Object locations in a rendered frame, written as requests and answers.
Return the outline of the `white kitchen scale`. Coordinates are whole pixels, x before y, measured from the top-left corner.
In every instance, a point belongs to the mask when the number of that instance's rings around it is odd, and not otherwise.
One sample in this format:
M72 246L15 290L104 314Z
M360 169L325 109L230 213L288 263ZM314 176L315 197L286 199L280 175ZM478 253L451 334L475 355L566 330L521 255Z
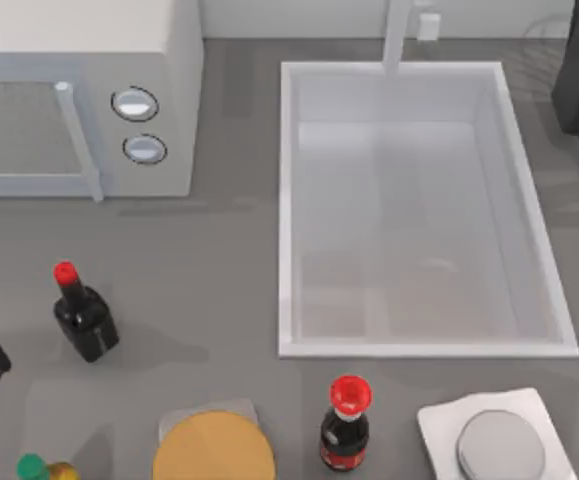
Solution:
M417 421L435 480L579 480L534 388L425 406Z

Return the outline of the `round yellow-brown board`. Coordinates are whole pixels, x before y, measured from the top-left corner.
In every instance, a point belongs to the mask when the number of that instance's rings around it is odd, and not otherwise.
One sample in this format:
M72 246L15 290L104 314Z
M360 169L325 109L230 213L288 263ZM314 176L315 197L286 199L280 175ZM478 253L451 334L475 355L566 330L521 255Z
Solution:
M161 440L151 480L278 480L273 448L243 415L205 411L178 422Z

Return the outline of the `black bottle with red cap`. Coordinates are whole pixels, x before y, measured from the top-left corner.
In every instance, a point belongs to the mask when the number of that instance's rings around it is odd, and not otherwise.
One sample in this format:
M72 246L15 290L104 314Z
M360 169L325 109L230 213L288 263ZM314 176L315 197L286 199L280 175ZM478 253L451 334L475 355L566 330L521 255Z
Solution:
M72 262L57 263L53 276L61 292L54 317L75 351L94 363L119 343L111 310L96 290L81 281Z

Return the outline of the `white sink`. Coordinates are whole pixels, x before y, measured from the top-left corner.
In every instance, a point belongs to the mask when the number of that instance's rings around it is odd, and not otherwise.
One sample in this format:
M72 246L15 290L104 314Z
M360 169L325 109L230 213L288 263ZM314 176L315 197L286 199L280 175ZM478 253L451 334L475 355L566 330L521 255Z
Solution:
M280 356L579 356L500 63L280 82Z

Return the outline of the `small microwave knob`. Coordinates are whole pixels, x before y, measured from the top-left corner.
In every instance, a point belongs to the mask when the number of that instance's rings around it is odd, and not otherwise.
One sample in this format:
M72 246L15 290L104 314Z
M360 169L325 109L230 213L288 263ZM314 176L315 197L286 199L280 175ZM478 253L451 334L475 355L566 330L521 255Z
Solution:
M153 135L137 135L123 142L125 156L136 164L155 165L163 161L168 153L166 144Z

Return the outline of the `dark cola bottle red cap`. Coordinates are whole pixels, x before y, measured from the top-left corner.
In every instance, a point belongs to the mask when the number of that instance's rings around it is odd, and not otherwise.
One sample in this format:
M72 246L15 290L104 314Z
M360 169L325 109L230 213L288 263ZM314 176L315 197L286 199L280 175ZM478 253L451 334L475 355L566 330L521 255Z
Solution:
M329 388L330 407L320 426L320 458L331 470L350 472L365 459L369 441L366 411L373 400L361 376L342 375Z

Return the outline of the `yellow bottle with green cap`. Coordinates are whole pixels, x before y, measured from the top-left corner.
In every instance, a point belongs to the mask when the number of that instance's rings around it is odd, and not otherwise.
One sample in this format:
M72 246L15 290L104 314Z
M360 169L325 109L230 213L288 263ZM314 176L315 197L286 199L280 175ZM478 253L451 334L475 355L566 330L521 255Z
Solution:
M68 462L47 463L36 453L23 454L16 465L18 480L82 480Z

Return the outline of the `pale microwave oven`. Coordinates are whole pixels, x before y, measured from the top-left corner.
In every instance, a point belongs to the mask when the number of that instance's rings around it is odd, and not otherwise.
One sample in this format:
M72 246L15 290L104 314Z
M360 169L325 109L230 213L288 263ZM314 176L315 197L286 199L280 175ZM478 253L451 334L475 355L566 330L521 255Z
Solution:
M74 87L104 199L186 196L203 55L198 0L0 0L0 198L92 198L54 91L59 81ZM131 86L157 98L151 120L113 111L112 94ZM160 163L125 156L124 140L143 134L166 144Z

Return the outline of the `large microwave knob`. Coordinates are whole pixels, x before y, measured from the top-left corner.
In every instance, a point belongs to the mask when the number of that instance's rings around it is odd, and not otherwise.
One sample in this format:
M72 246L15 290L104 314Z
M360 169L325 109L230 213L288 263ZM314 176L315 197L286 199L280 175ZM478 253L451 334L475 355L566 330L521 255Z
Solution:
M151 120L159 112L157 98L138 86L114 92L111 96L111 107L123 120L138 123Z

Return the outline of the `tall white tap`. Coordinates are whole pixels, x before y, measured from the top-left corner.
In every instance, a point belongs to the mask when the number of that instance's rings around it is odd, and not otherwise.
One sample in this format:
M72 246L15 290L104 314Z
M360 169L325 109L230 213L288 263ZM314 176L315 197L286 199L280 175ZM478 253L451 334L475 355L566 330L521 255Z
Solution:
M397 75L414 0L389 0L382 66L387 77Z

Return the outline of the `white wall socket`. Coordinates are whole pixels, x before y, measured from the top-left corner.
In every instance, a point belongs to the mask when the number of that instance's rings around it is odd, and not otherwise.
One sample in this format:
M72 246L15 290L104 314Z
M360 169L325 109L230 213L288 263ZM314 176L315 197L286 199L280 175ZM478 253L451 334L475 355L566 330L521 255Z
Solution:
M419 24L417 40L419 42L437 41L440 36L441 15L439 13L421 13L419 15Z

